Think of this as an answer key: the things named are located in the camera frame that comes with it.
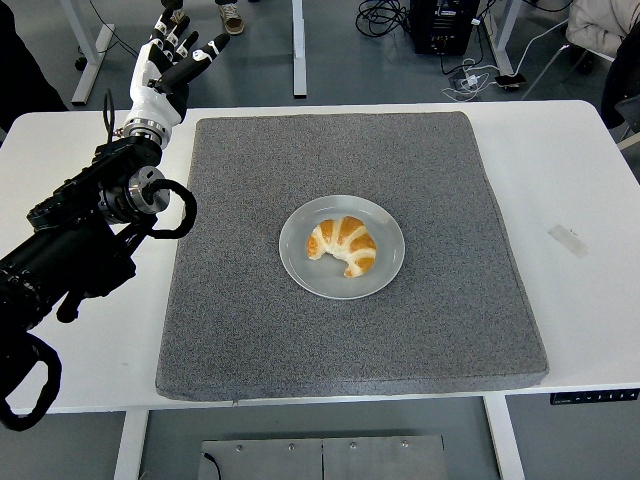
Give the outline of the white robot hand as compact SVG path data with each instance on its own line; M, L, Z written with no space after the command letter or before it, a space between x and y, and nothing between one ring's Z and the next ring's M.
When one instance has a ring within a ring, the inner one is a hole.
M190 19L181 14L181 1L163 1L163 11L149 39L138 53L134 67L130 114L166 127L181 123L187 111L190 83L204 73L230 40L220 34L207 44L194 48L196 31L185 35Z

